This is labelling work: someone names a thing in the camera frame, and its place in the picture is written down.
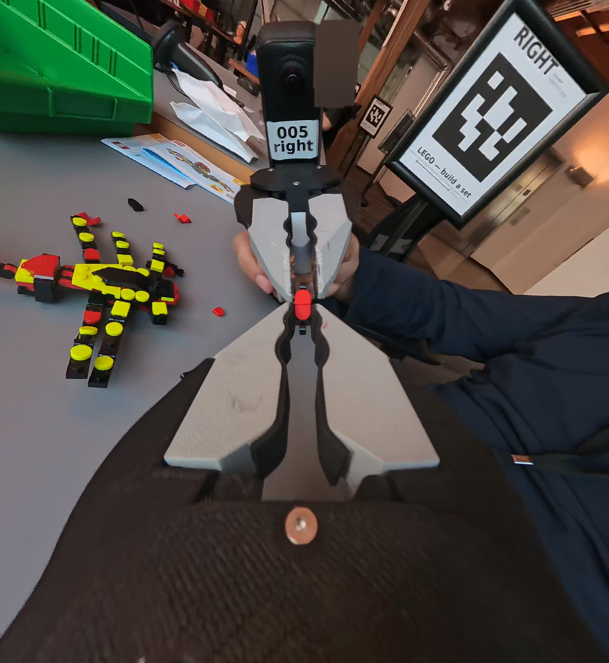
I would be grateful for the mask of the red yellow black lego model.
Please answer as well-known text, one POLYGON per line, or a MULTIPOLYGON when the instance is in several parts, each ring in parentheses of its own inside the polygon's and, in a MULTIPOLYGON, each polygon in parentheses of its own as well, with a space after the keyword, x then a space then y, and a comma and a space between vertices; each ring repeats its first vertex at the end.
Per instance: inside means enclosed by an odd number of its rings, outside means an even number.
POLYGON ((179 301, 174 279, 184 277, 184 270, 168 260, 159 242, 152 244, 146 264, 136 266, 131 245, 120 231, 111 233, 115 262, 104 263, 93 231, 101 219, 78 213, 70 221, 82 251, 81 262, 66 265, 58 255, 48 253, 18 265, 0 260, 0 278, 13 280, 19 295, 42 304, 57 303, 67 292, 87 295, 66 378, 85 379, 90 388, 107 388, 131 312, 145 311, 153 325, 166 326, 170 309, 179 301))

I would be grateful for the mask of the white paper bag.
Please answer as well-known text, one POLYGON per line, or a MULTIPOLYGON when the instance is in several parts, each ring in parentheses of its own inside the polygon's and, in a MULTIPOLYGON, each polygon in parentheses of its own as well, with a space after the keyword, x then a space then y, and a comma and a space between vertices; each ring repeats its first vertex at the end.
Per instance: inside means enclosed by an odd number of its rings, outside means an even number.
POLYGON ((249 113, 234 97, 227 94, 224 87, 218 87, 212 81, 193 78, 183 71, 174 70, 173 73, 184 94, 220 128, 245 143, 250 138, 265 140, 264 133, 250 118, 249 113))
POLYGON ((259 155, 246 142, 229 129, 223 128, 199 107, 193 104, 176 102, 170 102, 170 106, 180 121, 206 136, 216 145, 239 156, 243 161, 250 163, 259 158, 259 155))

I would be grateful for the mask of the small red and black lego piece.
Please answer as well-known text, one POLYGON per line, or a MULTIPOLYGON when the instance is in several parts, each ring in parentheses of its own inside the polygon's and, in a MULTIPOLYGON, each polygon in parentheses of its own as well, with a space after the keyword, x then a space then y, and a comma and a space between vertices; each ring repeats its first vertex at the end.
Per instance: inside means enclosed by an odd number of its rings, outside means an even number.
POLYGON ((294 318, 300 336, 305 336, 312 316, 312 294, 306 285, 301 285, 293 299, 294 318))

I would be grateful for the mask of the large black-framed marker sign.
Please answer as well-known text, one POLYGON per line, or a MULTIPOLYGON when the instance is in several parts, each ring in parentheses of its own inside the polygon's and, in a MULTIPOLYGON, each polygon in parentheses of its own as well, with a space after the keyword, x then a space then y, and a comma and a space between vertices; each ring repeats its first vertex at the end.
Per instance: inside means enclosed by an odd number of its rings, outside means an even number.
POLYGON ((463 228, 609 87, 535 1, 505 1, 386 165, 463 228))

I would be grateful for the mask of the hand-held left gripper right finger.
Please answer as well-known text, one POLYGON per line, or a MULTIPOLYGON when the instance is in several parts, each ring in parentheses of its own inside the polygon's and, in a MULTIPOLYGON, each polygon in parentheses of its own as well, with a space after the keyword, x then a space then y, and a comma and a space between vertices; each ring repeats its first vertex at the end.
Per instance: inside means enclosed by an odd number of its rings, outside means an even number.
POLYGON ((373 475, 428 469, 440 458, 388 357, 312 305, 317 453, 327 482, 357 490, 373 475))

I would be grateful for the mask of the person's right forearm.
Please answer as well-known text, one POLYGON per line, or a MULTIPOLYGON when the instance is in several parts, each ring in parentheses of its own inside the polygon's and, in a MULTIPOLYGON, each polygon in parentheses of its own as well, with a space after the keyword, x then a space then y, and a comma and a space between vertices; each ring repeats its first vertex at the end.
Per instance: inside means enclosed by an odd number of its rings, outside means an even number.
POLYGON ((363 247, 350 270, 346 321, 424 339, 433 352, 484 363, 561 334, 570 354, 572 335, 580 334, 607 337, 609 358, 609 292, 588 298, 473 290, 363 247))

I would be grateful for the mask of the black barcode scanner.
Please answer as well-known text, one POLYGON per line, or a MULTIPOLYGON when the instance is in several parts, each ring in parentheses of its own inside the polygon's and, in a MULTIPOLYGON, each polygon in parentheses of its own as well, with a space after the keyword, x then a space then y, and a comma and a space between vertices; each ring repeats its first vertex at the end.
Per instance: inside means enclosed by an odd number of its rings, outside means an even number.
POLYGON ((231 74, 221 64, 193 48, 185 41, 184 27, 177 21, 169 20, 162 26, 150 30, 148 42, 153 52, 154 68, 164 73, 179 93, 190 98, 180 85, 176 74, 184 72, 192 78, 210 81, 222 89, 243 109, 248 106, 238 97, 231 85, 231 74))

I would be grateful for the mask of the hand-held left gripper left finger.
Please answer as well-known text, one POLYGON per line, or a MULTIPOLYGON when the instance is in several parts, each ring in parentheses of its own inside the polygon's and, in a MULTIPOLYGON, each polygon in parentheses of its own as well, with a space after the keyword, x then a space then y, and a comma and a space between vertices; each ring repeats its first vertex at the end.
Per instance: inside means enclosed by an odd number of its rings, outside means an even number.
POLYGON ((164 454, 174 468, 269 476, 287 449, 291 307, 282 304, 209 362, 164 454))

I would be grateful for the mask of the open lego instruction booklet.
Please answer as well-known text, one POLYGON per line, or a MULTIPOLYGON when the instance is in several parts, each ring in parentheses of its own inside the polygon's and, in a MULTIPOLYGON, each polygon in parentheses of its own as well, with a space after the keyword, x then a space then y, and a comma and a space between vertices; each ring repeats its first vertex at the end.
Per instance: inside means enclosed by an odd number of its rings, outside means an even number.
POLYGON ((228 203, 245 185, 186 144, 159 133, 102 138, 101 143, 185 190, 197 186, 228 203))

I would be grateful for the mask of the person's right hand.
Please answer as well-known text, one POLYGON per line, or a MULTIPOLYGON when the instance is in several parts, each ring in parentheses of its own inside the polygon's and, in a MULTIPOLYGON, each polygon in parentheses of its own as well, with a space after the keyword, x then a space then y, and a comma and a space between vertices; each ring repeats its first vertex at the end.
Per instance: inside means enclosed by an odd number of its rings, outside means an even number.
MULTIPOLYGON (((259 286, 266 294, 277 298, 275 288, 253 253, 248 231, 242 231, 235 236, 233 248, 240 268, 250 281, 259 286)), ((349 304, 351 300, 353 278, 359 266, 359 249, 358 238, 352 234, 336 278, 327 291, 328 296, 342 304, 349 304)))

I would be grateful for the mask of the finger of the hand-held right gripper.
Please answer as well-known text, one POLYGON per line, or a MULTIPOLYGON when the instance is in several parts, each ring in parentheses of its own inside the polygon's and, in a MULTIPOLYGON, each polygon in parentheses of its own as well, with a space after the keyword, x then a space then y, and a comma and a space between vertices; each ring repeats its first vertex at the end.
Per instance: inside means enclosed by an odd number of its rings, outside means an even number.
POLYGON ((310 198, 309 213, 314 227, 314 287, 315 297, 329 296, 350 244, 351 220, 342 194, 321 194, 310 198))
POLYGON ((267 279, 282 302, 292 302, 291 250, 284 225, 290 220, 287 201, 253 200, 249 227, 250 244, 267 279))

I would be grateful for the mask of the black sign stand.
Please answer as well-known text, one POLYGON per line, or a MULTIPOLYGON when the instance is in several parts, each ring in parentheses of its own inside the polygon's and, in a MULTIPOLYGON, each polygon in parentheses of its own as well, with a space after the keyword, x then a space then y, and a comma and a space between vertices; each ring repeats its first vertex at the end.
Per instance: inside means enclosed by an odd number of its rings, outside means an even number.
POLYGON ((444 214, 419 194, 399 203, 370 232, 366 247, 397 262, 404 262, 417 244, 441 221, 444 214))

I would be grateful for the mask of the person's navy clothing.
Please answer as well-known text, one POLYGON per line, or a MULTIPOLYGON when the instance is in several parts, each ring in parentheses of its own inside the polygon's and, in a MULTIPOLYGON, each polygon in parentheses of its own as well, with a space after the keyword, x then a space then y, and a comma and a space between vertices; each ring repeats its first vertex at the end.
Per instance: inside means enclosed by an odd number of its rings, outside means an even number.
MULTIPOLYGON (((501 453, 576 455, 609 429, 607 337, 561 334, 527 342, 436 389, 476 435, 501 453)), ((505 464, 562 584, 609 654, 609 463, 562 475, 505 464)))

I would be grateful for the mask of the green plastic bin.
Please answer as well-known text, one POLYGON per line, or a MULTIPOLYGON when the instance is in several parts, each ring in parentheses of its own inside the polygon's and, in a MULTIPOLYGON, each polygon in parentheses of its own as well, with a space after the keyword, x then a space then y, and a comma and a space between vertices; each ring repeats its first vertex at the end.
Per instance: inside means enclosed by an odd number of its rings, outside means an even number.
POLYGON ((130 136, 149 125, 151 47, 87 1, 0 1, 0 133, 130 136))

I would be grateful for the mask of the small background marker sign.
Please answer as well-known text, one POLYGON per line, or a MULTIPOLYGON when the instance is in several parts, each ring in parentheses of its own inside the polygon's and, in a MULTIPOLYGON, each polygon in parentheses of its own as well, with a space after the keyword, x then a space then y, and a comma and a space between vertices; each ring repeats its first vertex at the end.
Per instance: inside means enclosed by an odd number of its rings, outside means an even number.
POLYGON ((375 138, 392 111, 392 105, 374 95, 358 123, 358 129, 369 138, 375 138))

